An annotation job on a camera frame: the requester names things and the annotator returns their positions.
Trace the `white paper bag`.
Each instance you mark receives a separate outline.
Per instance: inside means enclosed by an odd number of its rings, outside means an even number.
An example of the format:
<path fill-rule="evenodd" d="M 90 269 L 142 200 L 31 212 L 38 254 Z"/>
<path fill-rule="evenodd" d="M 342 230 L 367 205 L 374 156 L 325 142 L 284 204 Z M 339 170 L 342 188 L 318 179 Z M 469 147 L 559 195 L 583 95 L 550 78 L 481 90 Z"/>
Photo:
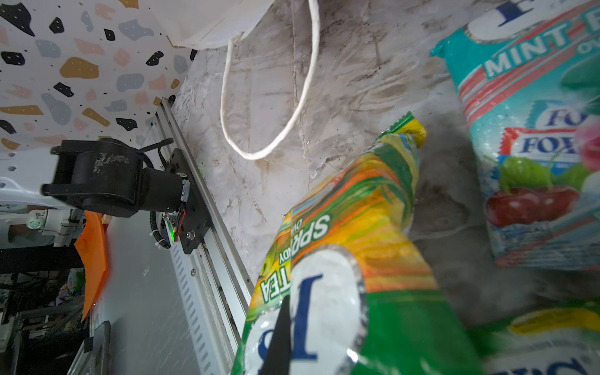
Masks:
<path fill-rule="evenodd" d="M 317 71 L 317 1 L 151 1 L 175 47 L 224 53 L 224 140 L 243 159 L 266 159 L 298 123 Z"/>

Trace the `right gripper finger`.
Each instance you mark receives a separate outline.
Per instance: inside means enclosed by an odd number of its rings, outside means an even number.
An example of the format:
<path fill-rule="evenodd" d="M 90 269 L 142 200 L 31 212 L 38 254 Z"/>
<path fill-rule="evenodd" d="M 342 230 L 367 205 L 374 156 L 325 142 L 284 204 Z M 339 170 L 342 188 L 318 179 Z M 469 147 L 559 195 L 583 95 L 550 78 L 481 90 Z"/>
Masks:
<path fill-rule="evenodd" d="M 263 362 L 260 375 L 288 375 L 292 358 L 290 297 L 285 296 L 279 313 L 271 341 Z"/>

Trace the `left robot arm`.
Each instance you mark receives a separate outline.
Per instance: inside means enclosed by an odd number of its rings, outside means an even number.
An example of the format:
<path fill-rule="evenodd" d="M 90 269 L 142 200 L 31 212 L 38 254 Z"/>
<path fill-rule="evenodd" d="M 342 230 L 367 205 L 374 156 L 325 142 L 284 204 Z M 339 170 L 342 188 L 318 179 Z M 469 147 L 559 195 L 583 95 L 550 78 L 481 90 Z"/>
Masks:
<path fill-rule="evenodd" d="M 81 232 L 85 211 L 123 218 L 146 211 L 156 244 L 170 248 L 156 215 L 177 213 L 191 184 L 170 167 L 157 170 L 148 152 L 172 143 L 168 138 L 136 149 L 104 137 L 6 154 L 1 158 L 1 247 L 68 246 Z"/>

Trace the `left circuit board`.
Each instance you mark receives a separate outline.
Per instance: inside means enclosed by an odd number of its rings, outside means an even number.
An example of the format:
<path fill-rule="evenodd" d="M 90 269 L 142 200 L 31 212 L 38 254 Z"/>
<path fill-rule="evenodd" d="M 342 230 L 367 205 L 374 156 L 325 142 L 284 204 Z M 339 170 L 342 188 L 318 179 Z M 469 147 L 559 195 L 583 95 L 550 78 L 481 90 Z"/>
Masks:
<path fill-rule="evenodd" d="M 165 223 L 167 234 L 172 243 L 178 243 L 186 215 L 187 211 L 183 207 L 176 212 L 165 212 L 162 215 L 162 220 Z"/>

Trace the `green spring tea Fox's packet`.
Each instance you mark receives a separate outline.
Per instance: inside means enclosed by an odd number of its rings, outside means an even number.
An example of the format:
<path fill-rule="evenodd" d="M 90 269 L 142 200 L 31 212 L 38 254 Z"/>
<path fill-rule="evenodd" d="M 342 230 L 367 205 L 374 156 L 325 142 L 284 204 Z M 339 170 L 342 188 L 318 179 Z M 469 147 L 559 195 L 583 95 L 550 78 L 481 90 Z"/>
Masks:
<path fill-rule="evenodd" d="M 470 338 L 486 374 L 598 374 L 599 300 L 475 327 Z"/>

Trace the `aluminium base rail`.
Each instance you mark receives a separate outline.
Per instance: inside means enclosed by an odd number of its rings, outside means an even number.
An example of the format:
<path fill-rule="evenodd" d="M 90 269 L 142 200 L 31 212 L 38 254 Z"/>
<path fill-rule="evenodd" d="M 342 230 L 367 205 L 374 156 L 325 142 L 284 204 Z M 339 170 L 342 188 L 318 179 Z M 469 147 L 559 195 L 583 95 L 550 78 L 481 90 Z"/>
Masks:
<path fill-rule="evenodd" d="M 192 184 L 183 232 L 170 254 L 193 353 L 201 374 L 229 374 L 253 283 L 167 98 L 162 98 L 157 108 L 152 130 L 162 138 L 174 140 L 165 148 L 167 159 Z"/>

